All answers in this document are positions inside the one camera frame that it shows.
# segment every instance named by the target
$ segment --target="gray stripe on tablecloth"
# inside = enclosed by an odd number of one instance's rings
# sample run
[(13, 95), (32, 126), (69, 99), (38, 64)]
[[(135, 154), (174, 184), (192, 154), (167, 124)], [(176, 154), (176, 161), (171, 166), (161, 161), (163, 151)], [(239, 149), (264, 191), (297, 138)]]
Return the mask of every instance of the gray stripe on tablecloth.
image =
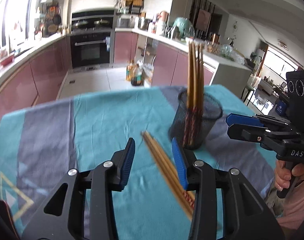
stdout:
[[(160, 87), (174, 110), (179, 105), (178, 95), (183, 89), (184, 87), (178, 86)], [(232, 140), (228, 137), (226, 117), (223, 115), (215, 122), (204, 140), (205, 148), (218, 162), (217, 169), (228, 171), (230, 168), (238, 168), (264, 198), (274, 178), (273, 169), (258, 151), (256, 143)]]
[[(25, 226), (62, 176), (76, 168), (73, 100), (26, 111), (17, 155), (17, 187), (34, 204), (21, 216)], [(18, 196), (19, 209), (26, 203)]]

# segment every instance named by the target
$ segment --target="ceiling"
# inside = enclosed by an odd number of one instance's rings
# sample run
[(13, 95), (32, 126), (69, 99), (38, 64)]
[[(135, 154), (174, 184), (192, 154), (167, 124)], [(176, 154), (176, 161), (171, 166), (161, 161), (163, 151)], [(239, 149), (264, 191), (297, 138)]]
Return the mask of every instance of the ceiling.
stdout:
[[(278, 39), (285, 39), (284, 42), (288, 40), (304, 50), (303, 0), (210, 1), (226, 12), (256, 24), (255, 27), (267, 42), (277, 44)], [(304, 60), (296, 60), (304, 65)]]

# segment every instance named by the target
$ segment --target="bundle of chopsticks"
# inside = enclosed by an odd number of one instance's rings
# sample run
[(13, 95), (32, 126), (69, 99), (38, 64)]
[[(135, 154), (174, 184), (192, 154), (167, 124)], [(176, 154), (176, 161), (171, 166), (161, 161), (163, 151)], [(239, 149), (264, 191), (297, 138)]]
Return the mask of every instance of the bundle of chopsticks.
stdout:
[(194, 194), (183, 189), (179, 182), (176, 168), (158, 142), (147, 131), (142, 132), (141, 135), (170, 190), (187, 217), (192, 220), (195, 201)]
[(183, 147), (192, 146), (202, 125), (203, 116), (203, 44), (189, 43), (187, 113)]

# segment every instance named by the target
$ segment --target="oven door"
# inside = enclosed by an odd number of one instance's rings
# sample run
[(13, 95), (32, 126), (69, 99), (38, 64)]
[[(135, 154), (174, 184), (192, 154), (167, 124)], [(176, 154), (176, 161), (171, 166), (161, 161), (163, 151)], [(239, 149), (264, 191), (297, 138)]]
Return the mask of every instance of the oven door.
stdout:
[(95, 33), (71, 37), (73, 68), (110, 63), (111, 33)]

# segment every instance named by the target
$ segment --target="red bowl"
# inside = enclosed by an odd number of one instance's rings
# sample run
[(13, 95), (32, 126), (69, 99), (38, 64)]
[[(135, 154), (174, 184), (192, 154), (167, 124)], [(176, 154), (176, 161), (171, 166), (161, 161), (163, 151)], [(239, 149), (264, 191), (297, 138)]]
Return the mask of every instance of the red bowl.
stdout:
[(8, 57), (3, 58), (0, 60), (0, 65), (5, 67), (6, 65), (9, 65), (14, 59), (14, 53), (11, 53)]

